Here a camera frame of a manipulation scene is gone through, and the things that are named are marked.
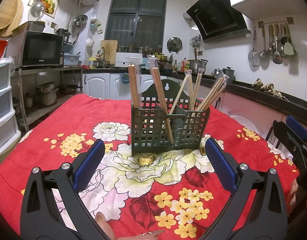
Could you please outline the left hand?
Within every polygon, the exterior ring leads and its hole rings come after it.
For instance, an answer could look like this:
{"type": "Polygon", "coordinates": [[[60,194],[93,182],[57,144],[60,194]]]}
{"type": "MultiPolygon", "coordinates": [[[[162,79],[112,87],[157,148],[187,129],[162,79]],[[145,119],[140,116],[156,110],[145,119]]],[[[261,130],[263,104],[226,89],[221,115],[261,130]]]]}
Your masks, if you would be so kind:
{"type": "Polygon", "coordinates": [[[146,240],[146,239],[154,240],[154,239],[158,239],[158,236],[164,233],[165,231],[165,230],[156,230],[156,231],[151,231],[151,232],[145,232],[137,236],[117,238],[111,226],[106,222],[106,219],[103,213],[98,212],[96,214],[95,221],[97,222],[98,226],[104,231],[104,233],[110,239],[114,239],[114,240],[146,240]]]}

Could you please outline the right hand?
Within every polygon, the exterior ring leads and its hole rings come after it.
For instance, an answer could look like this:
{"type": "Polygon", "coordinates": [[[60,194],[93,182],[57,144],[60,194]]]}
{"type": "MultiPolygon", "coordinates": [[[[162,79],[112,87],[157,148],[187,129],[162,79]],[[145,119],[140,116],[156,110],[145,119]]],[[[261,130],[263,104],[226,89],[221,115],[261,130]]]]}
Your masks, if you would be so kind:
{"type": "Polygon", "coordinates": [[[298,183],[295,179],[291,183],[290,192],[288,194],[287,200],[286,200],[286,207],[287,207],[287,216],[291,214],[293,211],[295,204],[296,204],[296,192],[298,191],[298,183]]]}

